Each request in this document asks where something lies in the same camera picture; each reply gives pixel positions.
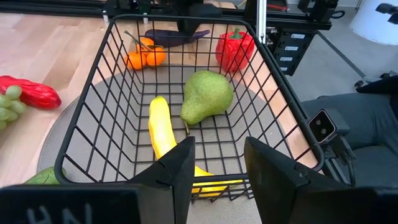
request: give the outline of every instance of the green pear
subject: green pear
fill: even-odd
[[[224,113],[231,106],[233,89],[223,75],[199,71],[186,82],[184,96],[180,117],[194,125],[208,116]]]

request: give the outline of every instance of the yellow banana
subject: yellow banana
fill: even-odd
[[[169,152],[174,146],[177,145],[174,138],[174,133],[172,129],[172,122],[170,118],[169,105],[163,96],[155,97],[149,106],[149,134],[152,147],[154,148],[155,155],[157,159],[160,159],[164,154]],[[213,175],[209,172],[202,170],[201,168],[195,166],[195,177],[209,176]],[[193,186],[203,186],[203,185],[213,185],[213,184],[225,184],[225,186],[218,187],[204,187],[201,190],[200,197],[216,197],[220,193],[208,193],[214,191],[223,191],[228,184],[240,183],[242,180],[230,180],[230,181],[219,181],[219,182],[205,182],[205,183],[195,183]],[[192,189],[192,193],[198,193],[199,188]]]

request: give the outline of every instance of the purple eggplant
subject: purple eggplant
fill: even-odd
[[[151,29],[145,32],[145,37],[152,39],[156,45],[163,47],[176,47],[189,44],[210,33],[210,30],[196,32],[192,37],[186,37],[183,32],[173,30]]]

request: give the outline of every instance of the metal pole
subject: metal pole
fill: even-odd
[[[267,20],[267,0],[257,0],[257,36],[262,44],[267,41],[266,38],[266,20]]]

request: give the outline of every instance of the orange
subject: orange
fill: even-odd
[[[147,64],[146,57],[143,55],[141,61],[141,55],[135,52],[130,52],[128,56],[125,56],[124,62],[127,68],[134,68],[136,70],[142,69]]]
[[[166,58],[166,53],[162,47],[156,47],[153,52],[147,55],[147,64],[149,66],[160,65]]]
[[[153,40],[151,40],[150,38],[143,37],[139,41],[141,41],[141,43],[144,44],[145,46],[154,46],[155,45],[155,42]],[[137,49],[137,53],[140,53],[140,51],[143,51],[142,54],[146,56],[149,54],[148,51],[150,51],[148,49],[151,49],[151,48],[148,47],[148,49],[146,49],[144,46],[140,47],[139,44],[136,44],[136,49]]]

